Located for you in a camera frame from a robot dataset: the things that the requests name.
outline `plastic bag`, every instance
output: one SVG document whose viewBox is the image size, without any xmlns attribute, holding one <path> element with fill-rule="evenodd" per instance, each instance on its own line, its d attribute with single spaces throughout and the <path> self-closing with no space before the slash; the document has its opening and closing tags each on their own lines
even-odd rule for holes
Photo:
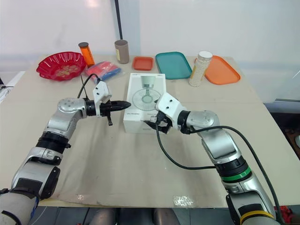
<svg viewBox="0 0 300 225">
<path fill-rule="evenodd" d="M 118 74 L 121 71 L 121 68 L 117 67 L 113 63 L 109 61 L 102 61 L 90 68 L 85 69 L 85 74 L 87 76 L 91 74 L 97 74 L 99 78 L 101 78 L 102 81 Z M 91 77 L 95 83 L 97 83 L 97 79 L 95 76 Z"/>
</svg>

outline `cardboard surface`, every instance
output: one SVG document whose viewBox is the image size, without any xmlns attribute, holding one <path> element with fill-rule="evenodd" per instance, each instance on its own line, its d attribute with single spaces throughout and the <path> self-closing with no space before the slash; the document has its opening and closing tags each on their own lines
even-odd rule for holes
<svg viewBox="0 0 300 225">
<path fill-rule="evenodd" d="M 131 63 L 121 65 L 115 56 L 94 56 L 109 60 L 124 73 L 107 80 L 111 100 L 125 100 Z M 192 66 L 194 57 L 187 57 Z M 225 58 L 241 75 L 234 84 L 217 86 L 206 79 L 197 88 L 187 80 L 167 81 L 167 91 L 189 110 L 212 110 L 222 125 L 242 132 L 254 147 L 277 193 L 280 204 L 300 203 L 300 162 L 273 118 L 248 84 L 232 58 Z M 8 188 L 19 165 L 35 146 L 58 101 L 75 97 L 80 77 L 66 82 L 40 78 L 38 62 L 21 78 L 0 105 L 0 187 Z M 154 67 L 150 73 L 157 73 Z M 93 82 L 87 85 L 92 98 Z M 40 205 L 74 206 L 73 203 L 102 206 L 174 207 L 174 200 L 186 196 L 189 207 L 226 207 L 225 189 L 216 170 L 186 171 L 173 165 L 161 152 L 154 135 L 128 134 L 124 112 L 113 112 L 113 126 L 106 118 L 90 117 L 77 124 L 60 165 L 57 189 L 49 202 Z M 270 191 L 243 141 L 232 134 L 243 157 Z M 211 165 L 197 135 L 171 130 L 162 142 L 178 162 L 186 166 Z"/>
<path fill-rule="evenodd" d="M 124 128 L 132 134 L 155 134 L 144 120 L 156 121 L 155 101 L 166 92 L 164 74 L 131 73 L 126 101 L 131 106 L 124 111 Z"/>
</svg>

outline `green ring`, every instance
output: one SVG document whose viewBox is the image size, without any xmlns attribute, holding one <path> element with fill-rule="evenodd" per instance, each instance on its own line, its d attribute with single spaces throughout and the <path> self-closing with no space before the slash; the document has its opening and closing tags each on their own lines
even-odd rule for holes
<svg viewBox="0 0 300 225">
<path fill-rule="evenodd" d="M 234 180 L 239 180 L 239 179 L 242 179 L 242 178 L 248 176 L 249 173 L 251 173 L 251 169 L 250 169 L 250 167 L 248 166 L 248 168 L 247 168 L 244 172 L 241 172 L 240 174 L 237 174 L 237 175 L 234 175 L 234 176 L 231 176 L 231 177 L 221 177 L 221 179 L 222 179 L 223 181 L 234 181 Z"/>
</svg>

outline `white box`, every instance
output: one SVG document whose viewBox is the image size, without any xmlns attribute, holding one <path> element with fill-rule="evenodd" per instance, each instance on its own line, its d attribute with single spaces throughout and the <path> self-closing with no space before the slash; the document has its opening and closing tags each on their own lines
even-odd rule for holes
<svg viewBox="0 0 300 225">
<path fill-rule="evenodd" d="M 131 106 L 124 112 L 127 133 L 155 134 L 144 120 L 156 121 L 155 102 L 166 92 L 164 74 L 130 74 L 127 101 Z"/>
</svg>

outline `small orange tray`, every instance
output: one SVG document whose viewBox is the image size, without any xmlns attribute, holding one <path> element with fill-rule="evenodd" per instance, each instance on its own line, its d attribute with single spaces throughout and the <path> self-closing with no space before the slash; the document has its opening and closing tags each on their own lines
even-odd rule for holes
<svg viewBox="0 0 300 225">
<path fill-rule="evenodd" d="M 132 67 L 135 70 L 145 70 L 145 71 L 152 70 L 152 68 L 153 68 L 153 58 L 152 57 L 136 56 L 133 59 Z"/>
<path fill-rule="evenodd" d="M 228 62 L 216 55 L 212 57 L 210 65 L 206 69 L 205 77 L 209 82 L 216 85 L 236 83 L 240 80 L 238 72 Z"/>
</svg>

